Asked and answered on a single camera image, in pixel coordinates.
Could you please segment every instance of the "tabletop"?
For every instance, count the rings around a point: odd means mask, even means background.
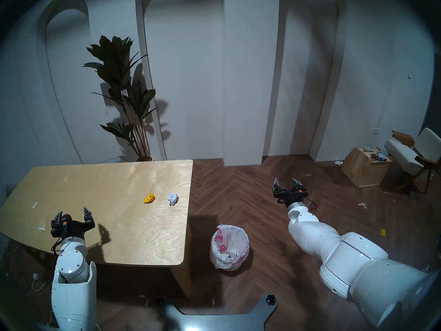
[[[87,260],[135,266],[183,262],[193,160],[34,167],[0,210],[0,232],[50,252],[59,211],[96,227],[85,233]],[[150,193],[155,200],[144,204]],[[175,206],[168,194],[179,197]]]

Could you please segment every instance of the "black knob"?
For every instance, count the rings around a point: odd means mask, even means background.
[[[276,297],[273,296],[272,294],[268,294],[268,296],[266,297],[266,302],[270,306],[274,306],[276,304],[276,301],[277,301]]]
[[[156,306],[164,307],[165,306],[165,299],[163,297],[159,297],[156,299]]]

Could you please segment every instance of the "wooden box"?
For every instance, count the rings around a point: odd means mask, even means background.
[[[383,181],[392,159],[388,156],[386,161],[372,160],[371,154],[377,152],[380,152],[378,147],[375,147],[373,152],[354,148],[344,159],[341,170],[356,187],[380,185]]]

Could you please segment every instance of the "yellow crumpled paper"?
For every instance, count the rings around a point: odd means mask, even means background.
[[[146,196],[143,200],[144,204],[149,204],[155,200],[155,196],[153,193],[150,193],[148,196]]]

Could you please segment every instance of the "potted plant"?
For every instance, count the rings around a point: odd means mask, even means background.
[[[132,43],[129,37],[122,40],[114,36],[110,41],[102,35],[99,45],[92,44],[91,48],[86,48],[103,63],[86,63],[83,67],[94,68],[98,76],[110,85],[108,96],[98,92],[92,93],[111,99],[124,111],[122,124],[118,122],[100,126],[116,137],[126,140],[138,155],[137,161],[152,161],[144,125],[146,117],[157,109],[149,110],[150,101],[155,97],[156,91],[143,90],[139,80],[134,85],[130,83],[130,69],[146,56],[133,61],[138,52],[129,59]]]

